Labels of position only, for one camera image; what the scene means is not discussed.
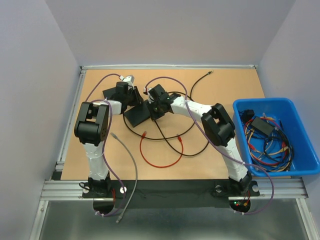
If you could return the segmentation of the black ethernet cable long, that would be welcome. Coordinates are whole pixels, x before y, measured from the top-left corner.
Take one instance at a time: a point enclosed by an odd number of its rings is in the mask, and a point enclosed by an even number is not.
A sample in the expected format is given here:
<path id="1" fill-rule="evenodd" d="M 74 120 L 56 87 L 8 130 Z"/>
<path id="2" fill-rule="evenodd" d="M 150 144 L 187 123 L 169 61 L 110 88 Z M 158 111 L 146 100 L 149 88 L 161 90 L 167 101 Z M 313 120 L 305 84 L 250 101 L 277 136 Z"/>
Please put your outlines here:
<path id="1" fill-rule="evenodd" d="M 197 81 L 195 81 L 195 82 L 193 83 L 193 85 L 192 85 L 192 87 L 191 87 L 191 89 L 190 89 L 189 95 L 188 95 L 188 98 L 189 98 L 190 100 L 193 100 L 193 99 L 192 99 L 192 95 L 193 95 L 193 91 L 194 91 L 195 86 L 196 86 L 203 78 L 205 78 L 206 76 L 209 76 L 209 75 L 212 74 L 212 73 L 213 73 L 213 70 L 208 71 L 206 74 L 204 74 L 203 76 L 201 76 Z M 156 78 L 152 79 L 151 82 L 152 82 L 152 81 L 155 81 L 155 80 L 159 80 L 159 79 L 169 79 L 169 77 L 167 77 L 167 76 L 159 76 L 159 77 L 156 77 Z M 173 91 L 173 93 L 180 93 L 180 94 L 182 94 L 182 95 L 185 95 L 185 93 L 178 92 L 178 91 Z M 123 123 L 124 123 L 124 125 L 126 126 L 126 128 L 127 128 L 130 132 L 132 132 L 133 134 L 137 135 L 138 137 L 142 137 L 141 134 L 135 132 L 134 130 L 132 130 L 132 129 L 128 126 L 128 124 L 127 124 L 127 122 L 126 122 L 126 119 L 127 119 L 127 118 L 126 118 L 125 116 L 123 116 Z M 150 137 L 144 137 L 144 138 L 147 139 L 147 140 L 151 140 L 151 141 L 164 141 L 164 140 L 174 139 L 174 138 L 176 138 L 176 137 L 183 136 L 184 134 L 186 134 L 187 132 L 189 132 L 189 131 L 193 128 L 194 125 L 195 125 L 195 124 L 193 123 L 186 131 L 184 131 L 183 133 L 180 133 L 180 134 L 178 134 L 178 135 L 175 135 L 175 136 L 170 136 L 170 137 L 162 136 L 161 138 L 150 138 Z"/>

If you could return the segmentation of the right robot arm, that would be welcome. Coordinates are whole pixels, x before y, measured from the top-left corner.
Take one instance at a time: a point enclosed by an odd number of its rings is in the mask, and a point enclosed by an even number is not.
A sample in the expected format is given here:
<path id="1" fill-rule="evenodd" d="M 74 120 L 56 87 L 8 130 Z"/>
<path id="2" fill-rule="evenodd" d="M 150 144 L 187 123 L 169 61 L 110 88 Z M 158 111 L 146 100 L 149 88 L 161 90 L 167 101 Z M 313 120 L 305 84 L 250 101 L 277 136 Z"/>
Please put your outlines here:
<path id="1" fill-rule="evenodd" d="M 235 125 L 222 104 L 201 104 L 177 93 L 169 94 L 161 85 L 144 88 L 153 121 L 172 113 L 189 117 L 207 141 L 222 155 L 227 167 L 231 192 L 242 195 L 249 190 L 252 175 L 236 145 Z"/>

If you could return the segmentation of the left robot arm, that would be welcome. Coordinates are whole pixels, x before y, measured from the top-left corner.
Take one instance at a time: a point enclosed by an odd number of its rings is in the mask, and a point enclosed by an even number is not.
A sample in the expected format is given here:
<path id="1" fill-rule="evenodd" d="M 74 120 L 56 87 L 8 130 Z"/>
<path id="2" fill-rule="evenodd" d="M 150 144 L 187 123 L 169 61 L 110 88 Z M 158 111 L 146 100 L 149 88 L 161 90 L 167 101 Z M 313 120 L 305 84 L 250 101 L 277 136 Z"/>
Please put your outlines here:
<path id="1" fill-rule="evenodd" d="M 80 105 L 74 126 L 74 135 L 85 149 L 89 163 L 88 181 L 81 183 L 84 194 L 108 196 L 111 191 L 110 170 L 104 159 L 105 143 L 114 115 L 122 115 L 128 107 L 143 103 L 134 76 L 129 75 L 116 83 L 110 98 L 84 101 Z"/>

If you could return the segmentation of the black network switch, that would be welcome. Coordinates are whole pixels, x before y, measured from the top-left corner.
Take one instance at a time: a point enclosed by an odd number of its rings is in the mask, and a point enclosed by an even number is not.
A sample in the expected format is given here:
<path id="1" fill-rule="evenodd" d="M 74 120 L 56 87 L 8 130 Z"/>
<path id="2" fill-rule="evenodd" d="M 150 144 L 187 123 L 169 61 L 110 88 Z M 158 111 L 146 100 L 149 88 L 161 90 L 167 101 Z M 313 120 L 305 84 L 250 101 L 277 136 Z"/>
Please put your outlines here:
<path id="1" fill-rule="evenodd" d="M 110 100 L 115 93 L 116 93 L 116 88 L 115 87 L 112 87 L 112 88 L 109 88 L 109 89 L 105 89 L 105 90 L 102 91 L 103 97 L 105 99 L 108 99 L 108 100 Z"/>
<path id="2" fill-rule="evenodd" d="M 141 105 L 137 105 L 124 113 L 124 117 L 128 120 L 133 128 L 151 117 L 147 103 L 148 100 L 145 100 Z"/>

